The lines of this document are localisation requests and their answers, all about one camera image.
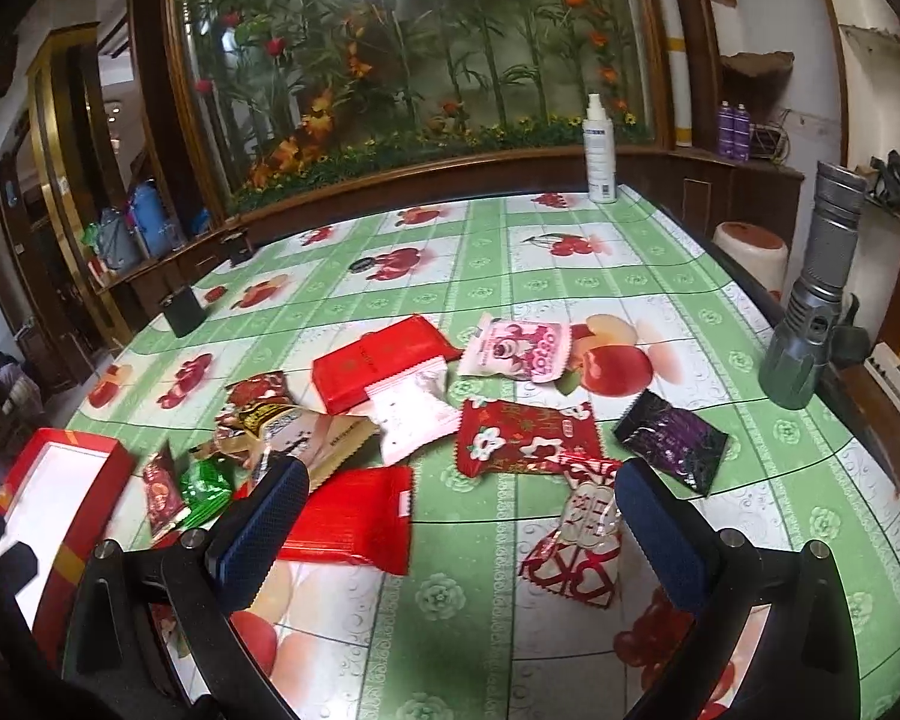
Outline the flower bamboo display window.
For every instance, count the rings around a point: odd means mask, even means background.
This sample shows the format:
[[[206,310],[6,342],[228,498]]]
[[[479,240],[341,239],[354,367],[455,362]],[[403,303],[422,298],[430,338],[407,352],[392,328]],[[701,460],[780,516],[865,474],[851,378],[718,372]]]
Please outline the flower bamboo display window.
[[[644,0],[172,0],[229,213],[379,172],[656,135]]]

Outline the white pink snack packet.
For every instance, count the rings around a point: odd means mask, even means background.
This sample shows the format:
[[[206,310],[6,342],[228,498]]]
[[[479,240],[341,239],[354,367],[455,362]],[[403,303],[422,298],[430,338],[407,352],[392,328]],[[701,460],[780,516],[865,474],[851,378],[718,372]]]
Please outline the white pink snack packet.
[[[447,374],[447,361],[436,356],[367,387],[368,419],[380,429],[383,465],[397,465],[458,431],[460,410],[445,399]]]

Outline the dark purple snack packet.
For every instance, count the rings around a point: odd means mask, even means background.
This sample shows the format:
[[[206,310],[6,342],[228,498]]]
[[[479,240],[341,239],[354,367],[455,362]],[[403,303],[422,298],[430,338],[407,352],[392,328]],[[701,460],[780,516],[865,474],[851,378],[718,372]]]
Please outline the dark purple snack packet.
[[[724,460],[730,436],[694,411],[676,408],[644,390],[614,428],[617,442],[634,457],[706,496]]]

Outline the large red foil packet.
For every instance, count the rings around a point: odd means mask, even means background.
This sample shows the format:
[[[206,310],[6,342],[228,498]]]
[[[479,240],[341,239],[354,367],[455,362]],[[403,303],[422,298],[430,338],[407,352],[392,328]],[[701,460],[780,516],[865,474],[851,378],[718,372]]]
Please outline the large red foil packet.
[[[463,351],[419,314],[365,333],[312,364],[312,383],[329,415],[368,399],[367,388],[432,358],[454,361]]]

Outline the grey flashlight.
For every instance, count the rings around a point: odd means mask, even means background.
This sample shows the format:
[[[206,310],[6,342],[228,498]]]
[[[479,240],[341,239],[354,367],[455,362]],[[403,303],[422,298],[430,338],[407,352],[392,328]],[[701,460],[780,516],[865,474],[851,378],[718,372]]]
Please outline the grey flashlight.
[[[786,410],[808,405],[831,362],[865,189],[859,174],[837,164],[818,163],[802,271],[759,367],[764,395]]]

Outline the blue thermos jug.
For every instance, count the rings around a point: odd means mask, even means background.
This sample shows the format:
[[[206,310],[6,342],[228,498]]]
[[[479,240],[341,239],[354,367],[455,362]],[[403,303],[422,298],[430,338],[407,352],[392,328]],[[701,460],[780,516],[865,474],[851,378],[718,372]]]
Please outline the blue thermos jug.
[[[167,255],[172,250],[170,220],[151,181],[141,182],[133,188],[130,213],[148,254],[154,259]]]

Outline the red ribbed foil packet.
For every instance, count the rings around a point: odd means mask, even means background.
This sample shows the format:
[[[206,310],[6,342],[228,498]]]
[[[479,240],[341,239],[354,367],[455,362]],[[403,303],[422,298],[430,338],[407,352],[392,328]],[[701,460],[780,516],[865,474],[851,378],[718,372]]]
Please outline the red ribbed foil packet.
[[[338,472],[313,491],[278,551],[281,561],[375,567],[406,575],[413,528],[413,468]]]

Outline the red gift box tray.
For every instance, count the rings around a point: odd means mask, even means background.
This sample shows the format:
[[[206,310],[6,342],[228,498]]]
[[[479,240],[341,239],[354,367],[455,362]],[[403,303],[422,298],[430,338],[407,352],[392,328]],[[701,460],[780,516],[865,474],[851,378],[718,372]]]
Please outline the red gift box tray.
[[[40,427],[0,488],[6,523],[0,553],[19,544],[35,575],[14,592],[23,621],[50,665],[61,661],[77,585],[134,468],[113,437]]]

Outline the pink Lotso snack packet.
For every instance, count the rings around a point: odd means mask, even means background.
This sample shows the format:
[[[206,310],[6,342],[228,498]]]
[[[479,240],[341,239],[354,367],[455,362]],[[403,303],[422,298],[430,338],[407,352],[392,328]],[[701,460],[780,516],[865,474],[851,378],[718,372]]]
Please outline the pink Lotso snack packet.
[[[551,383],[566,371],[572,332],[566,322],[496,319],[482,314],[458,361],[460,377]]]

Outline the purple bottles pair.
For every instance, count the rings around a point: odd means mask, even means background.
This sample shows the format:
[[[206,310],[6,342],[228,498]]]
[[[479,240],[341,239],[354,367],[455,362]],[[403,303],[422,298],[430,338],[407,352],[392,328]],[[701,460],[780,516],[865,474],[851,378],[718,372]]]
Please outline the purple bottles pair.
[[[724,160],[747,163],[751,142],[751,117],[742,104],[728,101],[717,110],[717,153]]]

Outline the red white candy wrapper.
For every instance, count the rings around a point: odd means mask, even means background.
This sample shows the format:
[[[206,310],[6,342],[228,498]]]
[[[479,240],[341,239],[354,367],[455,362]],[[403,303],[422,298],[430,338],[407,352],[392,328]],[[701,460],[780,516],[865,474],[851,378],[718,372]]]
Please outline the red white candy wrapper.
[[[571,494],[559,523],[523,558],[518,575],[545,592],[607,610],[616,596],[621,557],[614,485],[622,463],[562,450],[557,465]]]

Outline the black square cup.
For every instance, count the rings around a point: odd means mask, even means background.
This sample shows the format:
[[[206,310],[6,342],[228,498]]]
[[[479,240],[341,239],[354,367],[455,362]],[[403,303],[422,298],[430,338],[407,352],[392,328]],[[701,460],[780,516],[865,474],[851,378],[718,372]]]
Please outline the black square cup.
[[[176,338],[187,337],[206,320],[206,309],[189,284],[174,289],[160,301],[160,314]]]

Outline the red flower snack packet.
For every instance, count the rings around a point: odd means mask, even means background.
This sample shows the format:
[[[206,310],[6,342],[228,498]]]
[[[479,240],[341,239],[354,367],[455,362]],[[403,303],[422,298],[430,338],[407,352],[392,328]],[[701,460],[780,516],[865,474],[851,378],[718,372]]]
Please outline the red flower snack packet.
[[[566,454],[601,455],[600,433],[587,403],[567,408],[486,398],[463,403],[455,465],[467,478],[486,473],[557,475]]]

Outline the small dark red packet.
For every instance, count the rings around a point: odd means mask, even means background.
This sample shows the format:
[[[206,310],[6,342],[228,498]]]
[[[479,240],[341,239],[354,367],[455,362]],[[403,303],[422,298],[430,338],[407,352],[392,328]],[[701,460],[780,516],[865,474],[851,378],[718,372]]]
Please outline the small dark red packet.
[[[148,507],[148,523],[152,543],[159,543],[175,530],[190,513],[175,479],[170,444],[164,442],[142,465],[142,483]]]

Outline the dark red star packet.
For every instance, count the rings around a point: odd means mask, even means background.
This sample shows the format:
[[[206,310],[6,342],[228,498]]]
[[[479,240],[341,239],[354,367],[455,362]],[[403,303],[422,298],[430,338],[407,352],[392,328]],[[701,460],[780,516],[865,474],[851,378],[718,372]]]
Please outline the dark red star packet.
[[[295,405],[283,371],[258,372],[229,383],[221,411],[215,417],[215,435],[235,439],[242,434],[260,437],[272,418]]]

